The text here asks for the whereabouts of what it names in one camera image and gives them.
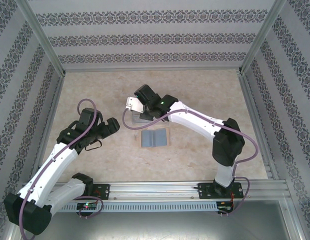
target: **gray pad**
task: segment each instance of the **gray pad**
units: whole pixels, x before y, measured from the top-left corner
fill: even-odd
[[[141,147],[154,148],[167,146],[167,129],[159,128],[156,130],[142,130],[141,131]]]

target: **bracket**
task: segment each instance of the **bracket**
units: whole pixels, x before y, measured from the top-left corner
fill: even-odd
[[[91,196],[98,197],[102,200],[108,200],[109,195],[110,195],[110,185],[109,184],[95,184],[94,183]]]
[[[244,197],[242,184],[240,182],[234,182],[223,195],[219,195],[215,192],[215,185],[212,182],[198,183],[197,189],[199,199],[231,199],[231,193],[233,193],[234,199],[242,199]]]

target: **wallpaper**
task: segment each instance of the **wallpaper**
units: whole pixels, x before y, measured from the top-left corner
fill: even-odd
[[[31,0],[66,70],[239,67],[274,0]]]
[[[310,1],[287,1],[246,73],[277,173],[310,239]]]
[[[0,0],[0,239],[3,200],[32,174],[60,78],[13,0]]]

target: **striped wallpaper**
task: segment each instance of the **striped wallpaper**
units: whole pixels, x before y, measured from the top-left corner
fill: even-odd
[[[60,77],[13,0],[0,0],[0,239],[3,200],[30,179]]]
[[[246,77],[278,175],[310,239],[310,0],[285,3]]]
[[[80,71],[239,67],[274,0],[29,3],[63,67]]]

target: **floor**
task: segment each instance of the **floor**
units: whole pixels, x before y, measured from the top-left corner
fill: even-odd
[[[59,182],[68,182],[77,172],[96,182],[214,179],[217,163],[212,157],[212,143],[198,133],[177,123],[158,125],[156,128],[169,128],[169,146],[141,148],[139,131],[123,126],[121,119],[127,97],[133,97],[143,84],[148,84],[161,97],[172,95],[210,117],[233,118],[242,132],[255,139],[235,70],[67,73],[44,159],[51,153],[60,131],[79,119],[76,109],[83,98],[95,102],[104,121],[114,117],[121,126],[117,133],[102,141],[101,148],[83,151],[64,171]],[[90,104],[83,103],[82,107],[90,107]],[[128,114],[126,120],[132,124],[132,115]],[[246,141],[238,159],[253,152],[253,145]],[[236,175],[267,179],[261,155],[239,165]]]

